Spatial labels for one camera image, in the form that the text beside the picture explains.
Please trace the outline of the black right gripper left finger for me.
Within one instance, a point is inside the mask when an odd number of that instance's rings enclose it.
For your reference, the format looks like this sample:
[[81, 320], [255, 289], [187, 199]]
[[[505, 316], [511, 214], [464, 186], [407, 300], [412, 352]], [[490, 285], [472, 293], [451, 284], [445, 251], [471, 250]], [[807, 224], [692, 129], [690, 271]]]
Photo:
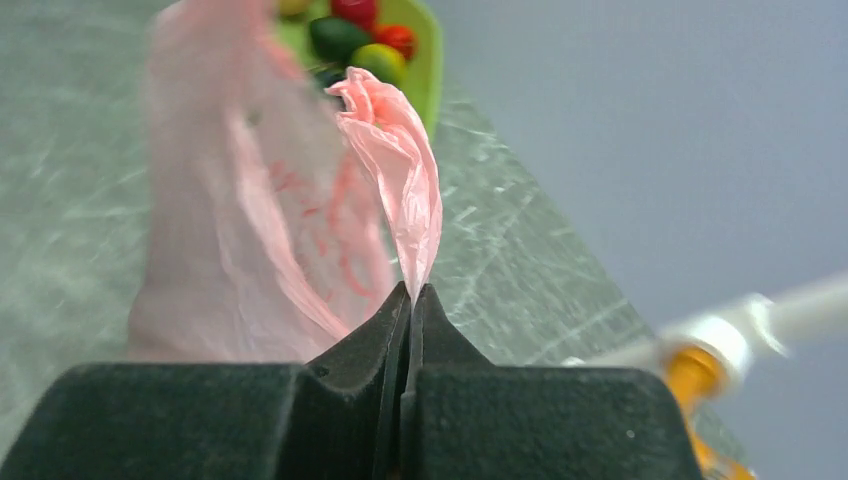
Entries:
[[310, 479], [385, 479], [394, 467], [411, 301], [399, 282], [377, 312], [309, 367]]

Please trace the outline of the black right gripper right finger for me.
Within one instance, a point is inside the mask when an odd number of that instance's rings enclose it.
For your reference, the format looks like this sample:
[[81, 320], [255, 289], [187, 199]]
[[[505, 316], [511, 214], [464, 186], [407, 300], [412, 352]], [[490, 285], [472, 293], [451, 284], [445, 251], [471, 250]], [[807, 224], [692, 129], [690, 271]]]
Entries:
[[425, 365], [492, 366], [448, 319], [432, 284], [425, 284], [411, 312], [407, 329], [406, 377], [400, 393], [400, 478], [414, 479], [413, 439], [416, 433], [416, 383]]

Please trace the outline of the pink plastic bag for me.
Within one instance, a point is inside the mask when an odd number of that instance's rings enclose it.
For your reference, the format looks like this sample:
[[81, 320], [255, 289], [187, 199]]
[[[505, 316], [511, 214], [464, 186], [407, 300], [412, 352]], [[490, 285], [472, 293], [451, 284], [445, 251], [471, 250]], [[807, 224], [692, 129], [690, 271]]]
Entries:
[[271, 9], [179, 1], [156, 18], [134, 360], [308, 361], [431, 272], [442, 200], [417, 112], [357, 67], [320, 93]]

